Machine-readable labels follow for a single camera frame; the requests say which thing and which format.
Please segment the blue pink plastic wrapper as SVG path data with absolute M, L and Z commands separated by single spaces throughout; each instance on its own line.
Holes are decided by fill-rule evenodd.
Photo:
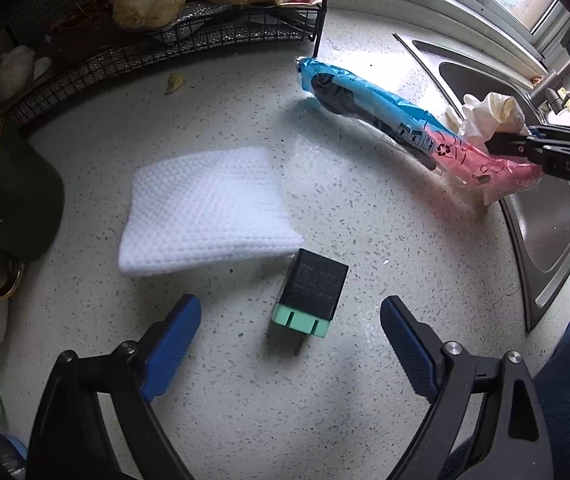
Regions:
M 540 166 L 520 157 L 480 151 L 421 107 L 379 88 L 349 70 L 316 58 L 297 58 L 301 88 L 329 112 L 362 120 L 385 133 L 428 170 L 442 170 L 489 205 L 537 185 Z

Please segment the grey kitchen faucet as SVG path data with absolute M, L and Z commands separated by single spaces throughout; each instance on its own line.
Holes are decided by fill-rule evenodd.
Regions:
M 554 114 L 560 114 L 570 103 L 570 58 L 558 68 L 549 68 L 537 79 L 528 98 L 534 107 L 547 105 Z

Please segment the black green power adapter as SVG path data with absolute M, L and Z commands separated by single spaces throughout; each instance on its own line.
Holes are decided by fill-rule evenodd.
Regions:
M 309 337 L 324 338 L 339 305 L 349 266 L 300 248 L 291 260 L 271 322 L 299 335 L 294 356 Z

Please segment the white folded cloth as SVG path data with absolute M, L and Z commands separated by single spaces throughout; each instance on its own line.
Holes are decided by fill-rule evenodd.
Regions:
M 199 152 L 136 171 L 118 266 L 138 278 L 290 255 L 302 243 L 268 150 Z

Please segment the dark green utensil mug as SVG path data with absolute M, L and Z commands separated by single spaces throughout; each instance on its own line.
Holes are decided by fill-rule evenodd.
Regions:
M 50 248 L 64 212 L 64 182 L 22 132 L 0 134 L 0 261 L 6 281 L 0 302 L 17 290 L 29 263 Z

